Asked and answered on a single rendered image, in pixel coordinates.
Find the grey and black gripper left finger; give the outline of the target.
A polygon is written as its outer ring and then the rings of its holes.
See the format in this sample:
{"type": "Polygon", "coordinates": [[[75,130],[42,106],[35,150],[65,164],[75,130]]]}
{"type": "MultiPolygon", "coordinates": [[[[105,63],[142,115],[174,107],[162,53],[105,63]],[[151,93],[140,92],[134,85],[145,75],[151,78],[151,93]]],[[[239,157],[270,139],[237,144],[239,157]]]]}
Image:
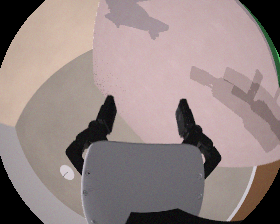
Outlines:
{"type": "Polygon", "coordinates": [[[82,154],[90,144],[97,141],[107,140],[107,135],[112,132],[117,109],[112,95],[107,95],[104,104],[101,106],[96,120],[89,123],[88,128],[76,136],[65,153],[74,167],[82,176],[84,159],[82,154]],[[100,111],[101,110],[101,111],[100,111]],[[98,120],[97,120],[98,119],[98,120]]]}

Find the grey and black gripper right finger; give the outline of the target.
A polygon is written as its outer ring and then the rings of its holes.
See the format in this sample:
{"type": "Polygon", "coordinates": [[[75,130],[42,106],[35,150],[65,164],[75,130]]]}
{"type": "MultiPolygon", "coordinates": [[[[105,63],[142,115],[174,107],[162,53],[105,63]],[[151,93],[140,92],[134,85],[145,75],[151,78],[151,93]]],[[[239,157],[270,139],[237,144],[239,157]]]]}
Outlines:
{"type": "Polygon", "coordinates": [[[201,126],[196,125],[186,99],[180,99],[175,116],[179,136],[184,139],[182,143],[197,146],[201,154],[204,155],[204,173],[206,179],[221,161],[221,155],[215,146],[213,146],[212,140],[202,133],[201,126]]]}

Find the green rack of bins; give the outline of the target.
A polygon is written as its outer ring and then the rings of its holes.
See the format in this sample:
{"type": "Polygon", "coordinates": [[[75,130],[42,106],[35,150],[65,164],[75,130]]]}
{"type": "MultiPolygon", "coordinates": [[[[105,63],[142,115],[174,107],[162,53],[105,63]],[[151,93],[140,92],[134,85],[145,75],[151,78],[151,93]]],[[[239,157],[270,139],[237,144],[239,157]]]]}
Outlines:
{"type": "Polygon", "coordinates": [[[243,6],[249,11],[249,13],[253,16],[253,18],[255,19],[255,21],[257,22],[257,24],[259,25],[259,27],[261,28],[268,44],[269,44],[269,47],[271,49],[271,52],[272,52],[272,55],[273,55],[273,58],[274,58],[274,62],[275,62],[275,65],[276,65],[276,70],[277,70],[277,75],[278,75],[278,83],[279,83],[279,87],[280,87],[280,57],[279,57],[279,54],[271,40],[271,38],[269,37],[268,33],[266,32],[266,30],[264,29],[264,27],[261,25],[261,23],[258,21],[258,19],[251,13],[251,11],[243,4],[243,6]]]}

